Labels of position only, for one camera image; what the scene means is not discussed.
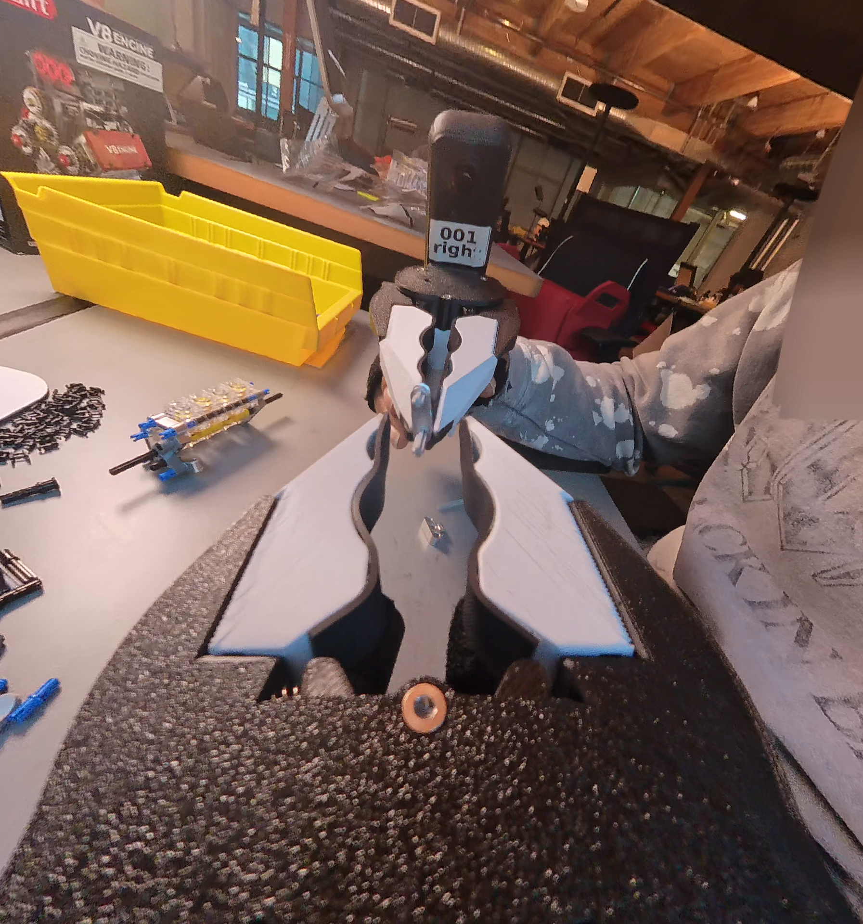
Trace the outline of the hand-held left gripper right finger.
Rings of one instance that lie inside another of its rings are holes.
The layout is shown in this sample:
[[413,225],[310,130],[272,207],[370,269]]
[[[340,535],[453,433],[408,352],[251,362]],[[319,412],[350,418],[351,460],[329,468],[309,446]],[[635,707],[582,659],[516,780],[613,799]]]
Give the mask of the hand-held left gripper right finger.
[[478,533],[470,583],[536,661],[633,656],[572,496],[487,428],[459,428],[464,508]]

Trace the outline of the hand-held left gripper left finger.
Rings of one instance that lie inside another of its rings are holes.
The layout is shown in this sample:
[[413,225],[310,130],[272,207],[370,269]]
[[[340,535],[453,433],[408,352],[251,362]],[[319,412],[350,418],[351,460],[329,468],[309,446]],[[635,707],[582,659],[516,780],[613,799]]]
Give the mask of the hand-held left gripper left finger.
[[390,420],[376,417],[275,497],[206,643],[211,655],[314,657],[318,636],[379,587]]

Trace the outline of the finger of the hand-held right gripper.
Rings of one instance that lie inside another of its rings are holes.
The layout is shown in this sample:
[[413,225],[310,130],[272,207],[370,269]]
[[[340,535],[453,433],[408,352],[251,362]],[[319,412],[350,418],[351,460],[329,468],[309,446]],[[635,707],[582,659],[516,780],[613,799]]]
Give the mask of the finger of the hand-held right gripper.
[[481,314],[456,319],[448,333],[435,330],[429,354],[433,433],[459,422],[490,384],[497,332],[498,321]]
[[425,383],[427,354],[423,336],[432,328],[432,316],[414,305],[391,308],[386,334],[379,342],[379,360],[384,380],[400,418],[411,429],[410,395],[419,382]]

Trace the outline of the grey desk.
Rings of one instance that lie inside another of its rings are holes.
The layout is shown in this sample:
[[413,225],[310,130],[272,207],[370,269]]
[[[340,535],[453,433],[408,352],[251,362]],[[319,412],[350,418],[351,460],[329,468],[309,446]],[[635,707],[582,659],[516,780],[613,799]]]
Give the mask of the grey desk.
[[[0,339],[0,365],[51,387],[101,387],[100,429],[30,465],[1,468],[4,490],[56,478],[59,495],[0,507],[0,549],[39,575],[42,595],[0,614],[10,689],[51,677],[62,689],[29,731],[0,737],[0,872],[35,810],[55,756],[96,677],[149,606],[263,497],[369,421],[376,354],[359,311],[325,367],[292,367],[104,307],[89,307]],[[172,399],[232,377],[282,392],[248,428],[201,445],[204,469],[161,484],[136,468],[137,423]]]

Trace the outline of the person's right hand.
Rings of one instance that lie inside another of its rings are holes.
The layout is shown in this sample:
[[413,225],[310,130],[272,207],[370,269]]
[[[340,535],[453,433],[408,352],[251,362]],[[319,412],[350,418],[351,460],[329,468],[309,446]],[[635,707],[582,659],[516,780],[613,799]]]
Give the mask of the person's right hand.
[[409,445],[411,437],[406,424],[398,415],[391,394],[384,379],[375,389],[372,408],[375,413],[385,414],[391,425],[390,443],[393,448],[402,449]]

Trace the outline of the red chair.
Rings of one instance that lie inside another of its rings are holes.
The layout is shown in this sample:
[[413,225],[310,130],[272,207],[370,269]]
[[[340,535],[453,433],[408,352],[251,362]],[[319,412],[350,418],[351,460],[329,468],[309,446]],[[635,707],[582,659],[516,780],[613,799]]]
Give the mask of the red chair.
[[628,283],[642,265],[626,248],[584,234],[565,239],[539,271],[535,296],[511,292],[520,335],[556,344],[575,359],[594,359],[583,338],[587,329],[605,331],[622,317],[631,295]]

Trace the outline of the pile of clear plastic bags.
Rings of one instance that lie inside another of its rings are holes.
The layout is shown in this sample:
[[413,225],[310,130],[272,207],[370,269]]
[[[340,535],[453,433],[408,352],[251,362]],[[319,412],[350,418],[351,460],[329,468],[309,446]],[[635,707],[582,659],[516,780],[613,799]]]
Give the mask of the pile of clear plastic bags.
[[332,137],[280,141],[286,179],[350,201],[357,208],[409,227],[427,218],[427,162],[395,151],[368,158],[365,167],[346,159]]

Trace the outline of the clear toy engine block assembly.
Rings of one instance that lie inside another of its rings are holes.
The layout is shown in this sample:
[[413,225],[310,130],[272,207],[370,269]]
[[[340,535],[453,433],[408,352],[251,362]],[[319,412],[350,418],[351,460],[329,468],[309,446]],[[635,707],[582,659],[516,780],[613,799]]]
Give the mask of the clear toy engine block assembly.
[[250,422],[253,417],[283,396],[269,388],[257,388],[247,380],[234,378],[185,398],[171,401],[165,410],[139,422],[131,435],[146,445],[146,451],[112,467],[117,476],[141,466],[162,482],[201,470],[202,464],[189,457],[189,450],[229,429]]

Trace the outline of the wooden workbench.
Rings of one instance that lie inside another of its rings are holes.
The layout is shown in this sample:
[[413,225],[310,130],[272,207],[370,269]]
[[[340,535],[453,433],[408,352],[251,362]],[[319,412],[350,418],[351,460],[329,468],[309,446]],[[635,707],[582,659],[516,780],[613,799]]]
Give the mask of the wooden workbench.
[[203,130],[201,141],[179,127],[166,132],[166,165],[172,182],[216,202],[359,248],[364,273],[391,280],[402,267],[425,259],[423,222],[417,228],[382,218],[363,208],[351,192],[315,189],[287,180],[279,163],[258,154],[280,155],[275,134],[238,119],[232,142],[226,130]]

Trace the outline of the long yellow plastic bin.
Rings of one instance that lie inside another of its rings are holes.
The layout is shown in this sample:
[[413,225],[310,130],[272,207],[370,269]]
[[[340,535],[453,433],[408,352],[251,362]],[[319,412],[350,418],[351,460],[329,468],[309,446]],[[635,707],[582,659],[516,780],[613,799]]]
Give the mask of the long yellow plastic bin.
[[294,366],[360,308],[355,248],[158,182],[2,175],[59,294]]

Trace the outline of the black toy pin connector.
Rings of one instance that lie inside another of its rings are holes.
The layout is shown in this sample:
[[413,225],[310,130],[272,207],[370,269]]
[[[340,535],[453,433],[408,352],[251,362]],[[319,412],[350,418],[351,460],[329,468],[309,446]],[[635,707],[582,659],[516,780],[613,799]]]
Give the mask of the black toy pin connector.
[[61,493],[57,479],[51,478],[0,495],[1,506],[13,506]]

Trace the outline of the pile of small black links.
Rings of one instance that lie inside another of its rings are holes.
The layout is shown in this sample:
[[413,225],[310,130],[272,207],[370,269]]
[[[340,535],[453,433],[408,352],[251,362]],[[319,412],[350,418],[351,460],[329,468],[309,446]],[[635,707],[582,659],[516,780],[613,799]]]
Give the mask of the pile of small black links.
[[105,392],[96,386],[69,384],[53,389],[13,419],[0,424],[0,466],[29,463],[72,437],[88,437],[102,424]]

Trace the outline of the black toy engine box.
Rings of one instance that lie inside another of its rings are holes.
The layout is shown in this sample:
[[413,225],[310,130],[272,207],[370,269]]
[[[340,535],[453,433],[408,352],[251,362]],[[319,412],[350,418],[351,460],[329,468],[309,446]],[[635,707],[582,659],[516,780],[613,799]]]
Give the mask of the black toy engine box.
[[160,180],[160,49],[84,2],[0,1],[0,246],[38,253],[4,172]]

